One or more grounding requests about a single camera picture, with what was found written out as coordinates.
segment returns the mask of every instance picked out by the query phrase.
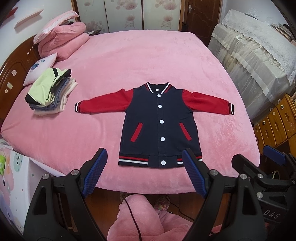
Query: jacket cuff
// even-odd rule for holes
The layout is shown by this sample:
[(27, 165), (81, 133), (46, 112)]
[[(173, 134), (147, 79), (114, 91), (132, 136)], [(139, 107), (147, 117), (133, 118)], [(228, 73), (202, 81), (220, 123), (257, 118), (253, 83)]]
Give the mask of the jacket cuff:
[(79, 105), (80, 105), (81, 102), (77, 102), (75, 104), (75, 112), (79, 112), (80, 113), (80, 110), (79, 110)]
[(229, 114), (234, 115), (234, 104), (229, 103)]

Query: silver bolt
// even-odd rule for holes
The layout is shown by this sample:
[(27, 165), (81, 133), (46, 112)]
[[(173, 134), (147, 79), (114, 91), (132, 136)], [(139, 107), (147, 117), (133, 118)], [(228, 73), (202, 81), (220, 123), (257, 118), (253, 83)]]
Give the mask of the silver bolt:
[(261, 199), (261, 198), (263, 198), (263, 194), (262, 194), (262, 192), (257, 192), (257, 194), (256, 194), (256, 195), (257, 195), (257, 198), (258, 198), (258, 199)]
[(212, 176), (216, 176), (216, 175), (218, 175), (218, 171), (215, 170), (215, 169), (212, 169), (212, 170), (210, 170), (210, 174), (211, 174)]
[(71, 175), (77, 176), (79, 174), (79, 170), (75, 169), (71, 171)]
[(49, 178), (49, 174), (44, 174), (44, 175), (42, 176), (42, 178), (43, 178), (44, 180), (48, 179), (48, 178)]
[(242, 174), (240, 175), (240, 178), (243, 179), (243, 180), (246, 180), (248, 177), (247, 177), (246, 174), (242, 173)]

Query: green package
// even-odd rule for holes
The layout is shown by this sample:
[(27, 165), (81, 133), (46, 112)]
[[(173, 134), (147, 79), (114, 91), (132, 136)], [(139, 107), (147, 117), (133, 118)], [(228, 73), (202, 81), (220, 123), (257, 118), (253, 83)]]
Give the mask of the green package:
[(5, 161), (6, 161), (6, 157), (0, 155), (0, 174), (1, 175), (3, 175), (4, 173)]

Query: wooden chest of drawers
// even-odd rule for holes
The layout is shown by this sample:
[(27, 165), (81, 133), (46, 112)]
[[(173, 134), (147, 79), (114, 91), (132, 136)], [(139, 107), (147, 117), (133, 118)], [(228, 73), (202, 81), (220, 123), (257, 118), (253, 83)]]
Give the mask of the wooden chest of drawers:
[(296, 108), (291, 97), (285, 94), (280, 103), (253, 129), (260, 154), (263, 154), (262, 150), (266, 145), (277, 147), (287, 140), (294, 142), (296, 140), (296, 135), (294, 136), (296, 134)]

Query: lime green garment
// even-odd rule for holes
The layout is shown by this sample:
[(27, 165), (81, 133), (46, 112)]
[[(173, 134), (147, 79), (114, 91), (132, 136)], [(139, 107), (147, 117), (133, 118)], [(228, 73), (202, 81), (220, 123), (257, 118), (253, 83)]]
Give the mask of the lime green garment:
[(3, 175), (4, 173), (5, 161), (6, 161), (6, 157), (0, 155), (0, 174), (1, 175)]
[(67, 72), (67, 69), (60, 70), (56, 68), (58, 76), (56, 77), (53, 68), (45, 70), (39, 78), (33, 83), (28, 94), (41, 106), (48, 106), (54, 101), (54, 94), (51, 92), (51, 88), (56, 84), (58, 80)]

